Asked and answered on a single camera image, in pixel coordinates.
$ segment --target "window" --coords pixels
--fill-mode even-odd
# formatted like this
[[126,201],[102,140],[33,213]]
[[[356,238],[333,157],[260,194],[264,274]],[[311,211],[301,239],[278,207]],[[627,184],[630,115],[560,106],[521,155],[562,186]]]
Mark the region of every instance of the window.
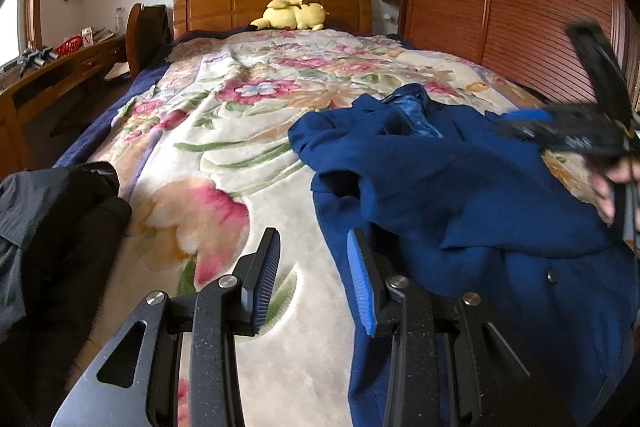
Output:
[[40,0],[20,0],[20,23],[18,34],[20,48],[39,48],[42,45],[40,29]]
[[5,0],[0,7],[0,66],[18,55],[18,0]]

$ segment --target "pikachu plush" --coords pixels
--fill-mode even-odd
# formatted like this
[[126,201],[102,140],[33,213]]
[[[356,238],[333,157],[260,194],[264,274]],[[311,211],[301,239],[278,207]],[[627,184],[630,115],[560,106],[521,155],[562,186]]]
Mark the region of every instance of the pikachu plush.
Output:
[[275,28],[278,30],[321,30],[327,13],[317,2],[303,0],[273,0],[261,19],[251,22],[259,30]]

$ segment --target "black jacket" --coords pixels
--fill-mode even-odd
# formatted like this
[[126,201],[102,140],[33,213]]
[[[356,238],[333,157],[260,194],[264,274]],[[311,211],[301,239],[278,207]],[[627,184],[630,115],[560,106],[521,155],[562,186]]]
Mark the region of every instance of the black jacket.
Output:
[[17,394],[43,425],[65,396],[131,215],[118,189],[108,163],[0,184],[0,393]]

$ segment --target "plastic bottle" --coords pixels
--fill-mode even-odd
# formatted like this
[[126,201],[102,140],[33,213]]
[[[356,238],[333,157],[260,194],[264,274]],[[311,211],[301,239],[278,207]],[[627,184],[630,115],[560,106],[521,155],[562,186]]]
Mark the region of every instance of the plastic bottle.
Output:
[[122,8],[120,6],[116,8],[115,33],[116,35],[122,35],[124,33],[124,19],[122,18]]

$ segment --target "wooden window frame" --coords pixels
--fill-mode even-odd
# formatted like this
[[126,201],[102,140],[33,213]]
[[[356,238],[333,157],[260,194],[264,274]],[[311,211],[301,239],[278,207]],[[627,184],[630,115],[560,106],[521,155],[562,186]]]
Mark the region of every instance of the wooden window frame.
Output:
[[18,42],[24,48],[39,48],[42,45],[40,23],[40,0],[18,0],[21,10],[18,23]]

